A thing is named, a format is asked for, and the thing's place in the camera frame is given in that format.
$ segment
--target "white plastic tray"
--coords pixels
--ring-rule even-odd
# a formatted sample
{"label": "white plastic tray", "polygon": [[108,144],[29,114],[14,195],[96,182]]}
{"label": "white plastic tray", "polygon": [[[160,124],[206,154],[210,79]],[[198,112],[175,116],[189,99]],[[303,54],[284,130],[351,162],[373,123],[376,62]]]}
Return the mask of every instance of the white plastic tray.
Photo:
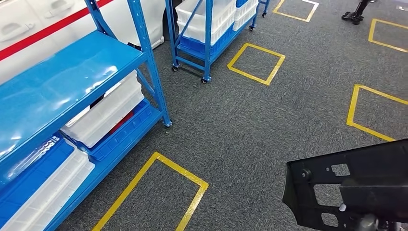
{"label": "white plastic tray", "polygon": [[[215,31],[211,30],[211,46],[214,45],[218,41],[218,39],[225,33],[225,31],[228,30],[232,23],[234,23],[234,14],[235,10],[232,11],[232,13],[221,25],[219,25],[218,28],[215,29]],[[179,21],[177,21],[177,24],[179,25],[179,31],[181,32],[185,27],[185,24]],[[189,25],[184,32],[183,37],[193,38],[199,40],[202,43],[205,43],[205,26],[196,28]]]}
{"label": "white plastic tray", "polygon": [[244,5],[241,7],[237,7],[237,11],[235,12],[235,21],[238,21],[243,15],[248,13],[254,5],[259,3],[258,0],[248,0]]}
{"label": "white plastic tray", "polygon": [[[211,33],[214,33],[228,18],[235,12],[235,0],[215,0],[213,1],[213,11],[211,19]],[[197,5],[198,0],[185,0],[176,7],[177,23],[185,25],[191,16],[192,11]],[[205,30],[205,3],[206,0],[198,7],[194,17],[189,23],[195,28],[202,28]]]}
{"label": "white plastic tray", "polygon": [[232,27],[232,30],[238,30],[239,28],[241,28],[241,26],[243,26],[252,16],[254,16],[256,14],[256,7],[258,6],[258,2],[257,1],[251,1],[252,2],[252,6],[249,8],[249,10],[242,15],[240,18],[238,18],[237,20],[235,20],[234,22],[234,26]]}
{"label": "white plastic tray", "polygon": [[0,231],[43,231],[94,167],[88,155],[75,148]]}
{"label": "white plastic tray", "polygon": [[136,80],[134,71],[107,91],[104,99],[93,108],[87,107],[61,130],[90,148],[143,99],[141,84]]}

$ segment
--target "blue plastic tray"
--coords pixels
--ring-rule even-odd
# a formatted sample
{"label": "blue plastic tray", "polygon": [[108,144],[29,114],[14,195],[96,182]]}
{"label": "blue plastic tray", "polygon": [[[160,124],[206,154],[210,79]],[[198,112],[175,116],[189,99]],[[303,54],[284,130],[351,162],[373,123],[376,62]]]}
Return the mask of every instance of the blue plastic tray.
{"label": "blue plastic tray", "polygon": [[85,151],[90,156],[91,160],[101,161],[121,142],[130,139],[129,134],[140,126],[152,114],[152,107],[147,99],[143,99],[135,108],[133,108],[133,116],[126,121],[113,134],[105,135],[96,145],[88,148],[82,142],[70,139],[80,150]]}
{"label": "blue plastic tray", "polygon": [[[215,44],[211,46],[210,55],[213,55],[219,49],[222,49],[222,45],[227,40],[231,39],[231,37],[233,36],[233,32],[234,32],[232,30],[233,26],[234,26],[234,23],[232,23],[232,25],[225,31],[225,33],[218,39],[218,41],[215,42]],[[205,54],[205,43],[199,40],[193,39],[193,38],[181,37],[180,46],[188,50],[193,50],[201,54]]]}
{"label": "blue plastic tray", "polygon": [[74,151],[60,134],[44,143],[49,141],[54,146],[0,191],[0,228]]}
{"label": "blue plastic tray", "polygon": [[248,0],[237,0],[237,3],[235,4],[236,7],[241,7],[244,5]]}

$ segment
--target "blue shelf board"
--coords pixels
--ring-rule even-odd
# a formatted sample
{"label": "blue shelf board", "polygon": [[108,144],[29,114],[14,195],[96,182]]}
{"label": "blue shelf board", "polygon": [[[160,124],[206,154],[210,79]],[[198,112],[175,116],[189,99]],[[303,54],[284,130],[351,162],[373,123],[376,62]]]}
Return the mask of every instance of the blue shelf board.
{"label": "blue shelf board", "polygon": [[[224,50],[232,43],[232,41],[235,40],[235,38],[240,34],[240,32],[246,28],[248,26],[248,23],[251,22],[253,20],[253,18],[256,17],[256,14],[254,16],[252,16],[246,23],[244,23],[244,25],[242,25],[237,31],[234,31],[231,36],[230,39],[228,39],[224,44],[221,45],[220,49],[218,49],[216,52],[214,52],[213,55],[210,55],[210,64],[212,64],[223,52]],[[177,46],[177,49],[179,49],[180,51],[189,54],[195,58],[201,59],[201,60],[205,60],[205,55],[191,50],[191,49],[186,49],[184,47],[182,47],[181,45]]]}
{"label": "blue shelf board", "polygon": [[94,31],[0,85],[0,162],[34,150],[145,60]]}
{"label": "blue shelf board", "polygon": [[[134,131],[129,134],[129,139],[116,146],[108,156],[99,162],[94,162],[95,168],[88,175],[71,198],[61,208],[60,212],[46,227],[46,231],[53,231],[68,217],[68,215],[80,204],[85,197],[108,175],[110,171],[122,160],[122,158],[142,139],[142,137],[161,119],[163,112],[149,105],[152,113]],[[127,122],[116,133],[122,132]]]}

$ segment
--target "metal stand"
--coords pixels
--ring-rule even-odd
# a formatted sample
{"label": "metal stand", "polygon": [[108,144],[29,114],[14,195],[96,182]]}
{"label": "metal stand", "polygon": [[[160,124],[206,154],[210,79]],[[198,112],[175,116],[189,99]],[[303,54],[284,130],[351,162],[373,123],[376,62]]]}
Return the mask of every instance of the metal stand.
{"label": "metal stand", "polygon": [[[297,224],[322,231],[375,231],[378,223],[408,223],[408,140],[394,141],[286,164],[283,202]],[[346,164],[347,174],[334,165]],[[343,204],[319,205],[314,186],[340,184]],[[324,224],[322,213],[336,216],[338,227]]]}
{"label": "metal stand", "polygon": [[[252,24],[249,26],[249,29],[252,31],[256,27],[256,15],[258,14],[258,8],[259,5],[256,8],[256,14],[251,17],[247,23],[245,23],[241,28],[239,28],[237,31],[234,31],[230,38],[224,42],[220,48],[214,52],[213,54],[210,54],[210,49],[211,49],[211,21],[212,21],[212,8],[213,8],[213,0],[206,0],[205,2],[205,54],[201,54],[199,52],[192,51],[190,49],[185,49],[182,46],[180,46],[180,39],[183,36],[184,32],[186,31],[190,21],[194,17],[198,7],[202,3],[203,0],[199,0],[197,5],[195,6],[194,10],[192,11],[191,17],[188,19],[184,29],[180,32],[179,35],[176,34],[176,26],[174,22],[174,17],[173,17],[173,2],[172,0],[166,0],[166,11],[167,11],[167,21],[168,21],[168,28],[169,28],[169,33],[170,33],[170,45],[171,45],[171,51],[172,51],[172,56],[173,56],[173,66],[172,66],[172,71],[177,71],[178,68],[180,67],[179,62],[183,62],[187,65],[190,65],[192,67],[195,67],[199,70],[202,70],[204,72],[204,75],[201,79],[202,83],[207,83],[211,80],[210,77],[210,67],[211,64],[221,55],[221,53],[232,43],[232,41],[238,36],[238,34],[243,30],[243,28],[246,27],[246,25],[252,20]],[[193,56],[195,58],[198,58],[200,60],[204,61],[204,66],[194,63],[190,60],[187,60],[181,56],[179,56],[179,52],[186,53],[190,56]]]}
{"label": "metal stand", "polygon": [[369,3],[369,0],[361,0],[361,2],[357,6],[356,11],[355,12],[346,12],[342,16],[342,19],[343,20],[349,20],[354,25],[360,24],[360,22],[363,21],[363,19],[364,19],[364,17],[361,16],[361,15],[363,14],[363,11],[366,8],[368,3]]}

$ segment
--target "yellow tape square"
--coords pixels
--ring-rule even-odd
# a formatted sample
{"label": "yellow tape square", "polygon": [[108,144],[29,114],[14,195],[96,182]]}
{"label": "yellow tape square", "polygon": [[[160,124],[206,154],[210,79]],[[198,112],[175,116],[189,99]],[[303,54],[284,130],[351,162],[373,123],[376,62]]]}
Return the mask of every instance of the yellow tape square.
{"label": "yellow tape square", "polygon": [[197,194],[194,196],[189,208],[187,209],[186,213],[184,214],[183,218],[181,219],[180,223],[178,224],[176,231],[183,231],[187,223],[190,221],[192,214],[194,213],[198,203],[201,201],[201,198],[204,195],[205,190],[208,188],[208,183],[204,180],[198,178],[194,174],[190,173],[189,171],[185,170],[183,167],[179,166],[178,164],[174,163],[170,159],[166,158],[165,156],[161,155],[158,152],[153,153],[153,155],[147,160],[144,166],[140,169],[140,171],[136,174],[135,178],[129,183],[129,185],[123,190],[122,194],[116,199],[116,201],[112,204],[109,210],[105,213],[105,215],[101,218],[98,224],[92,229],[92,231],[100,231],[108,220],[112,217],[115,211],[120,207],[120,205],[124,202],[124,200],[129,196],[132,192],[133,188],[135,188],[136,184],[140,181],[143,175],[147,172],[147,170],[153,165],[155,160],[161,161],[163,164],[169,166],[176,172],[180,173],[181,175],[187,177],[189,180],[193,181],[194,183],[198,184],[200,188],[197,191]]}
{"label": "yellow tape square", "polygon": [[386,136],[386,135],[384,135],[384,134],[381,134],[381,133],[379,133],[379,132],[377,132],[377,131],[374,131],[374,130],[372,130],[372,129],[370,129],[370,128],[364,127],[364,126],[362,126],[362,125],[360,125],[360,124],[354,123],[354,121],[353,121],[353,119],[354,119],[354,113],[355,113],[355,111],[356,111],[356,104],[357,104],[358,92],[359,92],[360,88],[365,89],[365,90],[368,90],[368,91],[370,91],[370,92],[372,92],[372,93],[374,93],[374,94],[383,96],[383,97],[385,97],[385,98],[387,98],[387,99],[390,99],[390,100],[393,100],[393,101],[396,101],[396,102],[399,102],[399,103],[403,103],[403,104],[405,104],[405,105],[408,104],[408,101],[402,100],[402,99],[400,99],[400,98],[394,97],[394,96],[389,95],[389,94],[385,94],[385,93],[383,93],[383,92],[381,92],[381,91],[378,91],[378,90],[375,90],[375,89],[366,87],[366,86],[364,86],[364,85],[360,85],[360,84],[355,84],[355,85],[354,85],[353,96],[351,97],[351,102],[350,102],[350,109],[348,110],[347,125],[352,126],[352,127],[355,127],[355,128],[357,128],[357,129],[360,129],[361,131],[365,131],[365,132],[367,132],[367,133],[369,133],[369,134],[371,134],[371,135],[374,135],[374,136],[379,137],[379,138],[381,138],[381,139],[384,139],[384,140],[386,140],[386,141],[395,141],[394,138],[391,138],[391,137],[389,137],[389,136]]}
{"label": "yellow tape square", "polygon": [[317,3],[317,2],[310,1],[310,0],[302,0],[304,2],[313,4],[313,8],[312,8],[312,11],[310,11],[309,15],[307,16],[307,18],[299,18],[299,17],[293,16],[293,15],[290,15],[290,14],[278,12],[279,8],[282,6],[284,1],[285,0],[280,0],[278,5],[275,7],[275,9],[273,9],[272,12],[283,15],[283,16],[286,16],[286,17],[294,18],[294,19],[297,19],[297,20],[300,20],[300,21],[304,21],[304,22],[307,22],[307,23],[310,22],[310,19],[312,18],[312,16],[315,13],[317,7],[319,6],[319,3]]}
{"label": "yellow tape square", "polygon": [[[269,76],[268,76],[268,78],[267,78],[266,80],[263,80],[263,79],[261,79],[261,78],[259,78],[259,77],[256,77],[256,76],[253,76],[253,75],[251,75],[251,74],[248,74],[248,73],[246,73],[246,72],[244,72],[244,71],[238,70],[238,69],[235,68],[235,67],[232,67],[232,66],[234,65],[234,63],[238,60],[238,58],[241,56],[241,54],[244,52],[244,50],[245,50],[247,47],[252,47],[252,48],[258,49],[258,50],[260,50],[260,51],[264,51],[264,52],[266,52],[266,53],[273,54],[273,55],[276,55],[276,56],[279,57],[278,62],[276,63],[275,67],[273,68],[272,72],[269,74]],[[235,56],[231,59],[231,61],[230,61],[230,62],[228,63],[228,65],[227,65],[227,67],[228,67],[229,70],[231,70],[231,71],[233,71],[233,72],[236,72],[236,73],[238,73],[238,74],[240,74],[240,75],[243,75],[243,76],[245,76],[245,77],[248,77],[248,78],[250,78],[250,79],[253,79],[253,80],[255,80],[255,81],[258,81],[258,82],[260,82],[260,83],[263,83],[263,84],[269,86],[269,84],[271,83],[272,79],[275,77],[276,73],[278,72],[280,66],[282,65],[283,60],[285,60],[285,55],[283,55],[283,54],[279,54],[279,53],[277,53],[277,52],[274,52],[274,51],[265,49],[265,48],[263,48],[263,47],[258,47],[258,46],[254,45],[254,44],[251,44],[251,43],[245,43],[245,44],[241,47],[241,49],[235,54]]]}
{"label": "yellow tape square", "polygon": [[392,26],[397,26],[397,27],[404,28],[404,29],[408,29],[408,26],[403,26],[403,25],[400,25],[400,24],[391,23],[391,22],[387,22],[387,21],[384,21],[384,20],[373,18],[373,20],[371,22],[371,27],[370,27],[369,42],[375,43],[375,44],[380,45],[380,46],[385,46],[385,47],[388,47],[388,48],[391,48],[391,49],[394,49],[394,50],[397,50],[397,51],[408,52],[407,49],[404,49],[404,48],[401,48],[401,47],[396,47],[396,46],[393,46],[393,45],[389,45],[389,44],[386,44],[386,43],[383,43],[383,42],[375,41],[373,37],[374,37],[375,25],[377,24],[377,22],[392,25]]}

